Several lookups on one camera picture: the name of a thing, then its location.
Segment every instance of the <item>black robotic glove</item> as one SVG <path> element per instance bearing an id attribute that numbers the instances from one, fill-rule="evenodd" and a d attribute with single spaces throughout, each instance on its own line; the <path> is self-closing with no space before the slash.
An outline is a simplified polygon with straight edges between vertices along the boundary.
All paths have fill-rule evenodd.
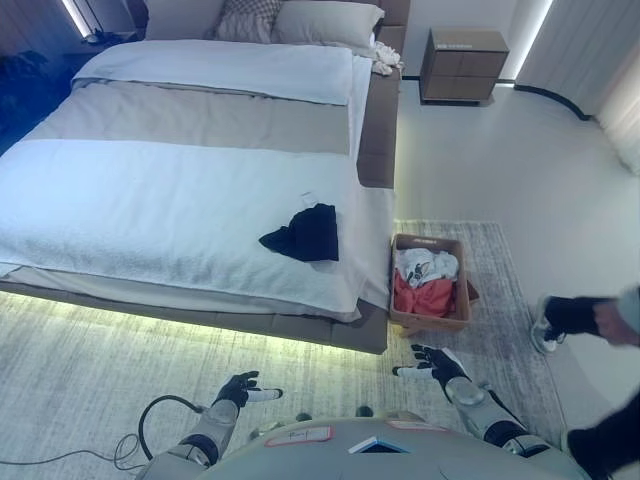
<path id="1" fill-rule="evenodd" d="M 447 400 L 451 401 L 445 389 L 452 378 L 464 377 L 471 380 L 460 360 L 448 349 L 431 348 L 427 345 L 411 345 L 413 355 L 420 363 L 415 367 L 394 367 L 393 374 L 407 378 L 434 378 L 440 383 Z"/>
<path id="2" fill-rule="evenodd" d="M 260 372 L 257 371 L 233 375 L 220 389 L 213 404 L 220 400 L 231 400 L 240 410 L 247 402 L 265 402 L 282 397 L 282 390 L 279 388 L 264 390 L 257 388 L 258 382 L 253 379 L 258 375 Z"/>
<path id="3" fill-rule="evenodd" d="M 447 400 L 451 401 L 445 387 L 452 378 L 464 377 L 471 381 L 462 362 L 448 348 L 436 349 L 427 345 L 411 345 L 416 360 L 423 360 L 430 365 L 431 376 L 438 380 Z"/>

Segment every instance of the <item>light fixture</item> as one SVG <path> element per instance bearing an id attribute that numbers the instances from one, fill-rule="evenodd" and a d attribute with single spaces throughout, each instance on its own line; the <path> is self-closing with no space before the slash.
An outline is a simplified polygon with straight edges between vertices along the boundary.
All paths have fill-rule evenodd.
<path id="1" fill-rule="evenodd" d="M 525 48 L 523 49 L 522 56 L 518 60 L 518 63 L 516 64 L 517 66 L 514 70 L 515 75 L 513 76 L 514 79 L 517 79 L 518 75 L 520 75 L 520 70 L 522 70 L 522 66 L 524 65 L 525 60 L 529 56 L 531 47 L 533 47 L 533 43 L 536 41 L 536 38 L 538 37 L 538 33 L 540 33 L 540 29 L 542 28 L 542 24 L 544 23 L 544 20 L 547 18 L 547 14 L 549 13 L 549 9 L 551 8 L 551 5 L 553 5 L 553 0 L 545 0 L 544 4 L 540 6 L 540 10 L 538 12 L 539 17 L 536 18 L 533 24 L 533 28 L 531 28 L 531 34 L 529 38 L 527 38 L 526 40 Z"/>
<path id="2" fill-rule="evenodd" d="M 78 5 L 76 5 L 76 2 L 74 2 L 74 0 L 62 0 L 62 3 L 64 4 L 64 8 L 67 10 L 67 13 L 73 20 L 74 25 L 80 32 L 80 35 L 82 35 L 83 38 L 87 35 L 90 35 L 91 28 L 82 15 L 82 12 L 78 8 Z"/>

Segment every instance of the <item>bed frame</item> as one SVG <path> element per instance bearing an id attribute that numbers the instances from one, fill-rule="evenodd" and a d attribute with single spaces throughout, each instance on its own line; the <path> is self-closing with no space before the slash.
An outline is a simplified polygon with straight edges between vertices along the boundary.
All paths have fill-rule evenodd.
<path id="1" fill-rule="evenodd" d="M 358 3 L 375 4 L 385 10 L 386 15 L 377 37 L 402 52 L 410 0 L 358 0 Z M 136 27 L 143 31 L 148 21 L 144 1 L 127 0 L 127 4 Z M 400 74 L 397 70 L 390 77 L 373 75 L 371 78 L 358 157 L 358 176 L 364 186 L 393 188 L 399 83 Z M 362 300 L 358 302 L 362 318 L 344 324 L 323 317 L 218 313 L 138 305 L 1 281 L 0 290 L 103 310 L 304 340 L 369 353 L 380 354 L 387 348 L 387 311 Z"/>

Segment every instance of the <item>cardboard box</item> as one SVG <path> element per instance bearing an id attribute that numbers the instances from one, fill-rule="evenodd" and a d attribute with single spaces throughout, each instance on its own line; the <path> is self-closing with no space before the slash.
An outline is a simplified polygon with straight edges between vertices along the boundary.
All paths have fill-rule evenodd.
<path id="1" fill-rule="evenodd" d="M 400 312 L 394 308 L 395 297 L 395 265 L 398 250 L 409 248 L 428 248 L 434 253 L 446 251 L 458 259 L 460 265 L 458 271 L 458 281 L 456 282 L 456 309 L 447 317 L 432 317 L 429 315 L 418 315 L 417 313 Z M 419 237 L 416 235 L 397 234 L 393 239 L 392 247 L 393 271 L 391 275 L 391 306 L 389 316 L 392 323 L 397 323 L 409 331 L 418 330 L 440 330 L 457 332 L 469 325 L 471 321 L 471 303 L 469 290 L 474 292 L 475 299 L 478 293 L 475 288 L 470 287 L 467 282 L 467 273 L 464 267 L 464 252 L 462 244 L 457 240 L 447 240 L 444 238 Z"/>

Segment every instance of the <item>label on robot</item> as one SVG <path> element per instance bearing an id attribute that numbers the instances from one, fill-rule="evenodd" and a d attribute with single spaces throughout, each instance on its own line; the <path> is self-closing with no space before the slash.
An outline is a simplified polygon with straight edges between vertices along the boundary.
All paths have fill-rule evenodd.
<path id="1" fill-rule="evenodd" d="M 431 432 L 448 432 L 446 428 L 436 427 L 434 425 L 429 425 L 424 422 L 410 422 L 407 420 L 389 420 L 387 421 L 387 425 L 393 428 L 397 428 L 398 430 L 428 430 Z"/>
<path id="2" fill-rule="evenodd" d="M 265 447 L 284 447 L 298 443 L 326 442 L 333 438 L 333 427 L 313 427 L 294 430 L 267 440 Z"/>

